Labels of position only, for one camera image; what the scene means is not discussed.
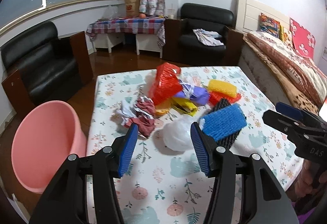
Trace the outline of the right hand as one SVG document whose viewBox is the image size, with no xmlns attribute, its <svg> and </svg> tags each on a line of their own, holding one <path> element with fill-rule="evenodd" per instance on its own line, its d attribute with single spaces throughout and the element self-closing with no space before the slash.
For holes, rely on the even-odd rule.
<svg viewBox="0 0 327 224">
<path fill-rule="evenodd" d="M 304 160 L 301 172 L 299 173 L 297 179 L 294 181 L 293 192 L 289 193 L 291 200 L 295 201 L 299 198 L 305 197 L 307 194 L 313 193 L 314 176 L 312 175 L 310 168 L 311 162 Z"/>
</svg>

